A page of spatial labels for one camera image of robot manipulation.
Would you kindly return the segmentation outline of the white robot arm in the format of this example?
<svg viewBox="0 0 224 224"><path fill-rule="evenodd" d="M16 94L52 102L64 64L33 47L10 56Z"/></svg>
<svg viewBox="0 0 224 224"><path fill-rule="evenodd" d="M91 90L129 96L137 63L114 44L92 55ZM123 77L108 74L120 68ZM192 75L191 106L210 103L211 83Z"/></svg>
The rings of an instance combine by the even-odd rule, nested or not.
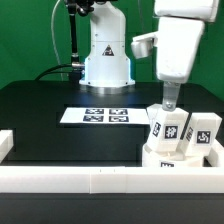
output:
<svg viewBox="0 0 224 224"><path fill-rule="evenodd" d="M164 82L162 108L173 111L180 86L188 81L207 22L216 19L219 0L155 0L158 30L135 36L136 58L156 53L156 76ZM125 53L124 14L106 0L96 2L90 16L91 50L80 84L101 93L132 86L130 59Z"/></svg>

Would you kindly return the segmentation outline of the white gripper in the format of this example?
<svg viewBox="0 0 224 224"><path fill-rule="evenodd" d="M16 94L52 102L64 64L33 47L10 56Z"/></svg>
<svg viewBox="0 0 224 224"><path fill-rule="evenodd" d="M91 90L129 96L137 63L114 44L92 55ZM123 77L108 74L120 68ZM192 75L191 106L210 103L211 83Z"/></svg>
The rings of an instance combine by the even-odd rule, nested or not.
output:
<svg viewBox="0 0 224 224"><path fill-rule="evenodd" d="M161 17L157 33L156 75L163 85L162 108L174 111L180 91L192 70L204 23L194 19Z"/></svg>

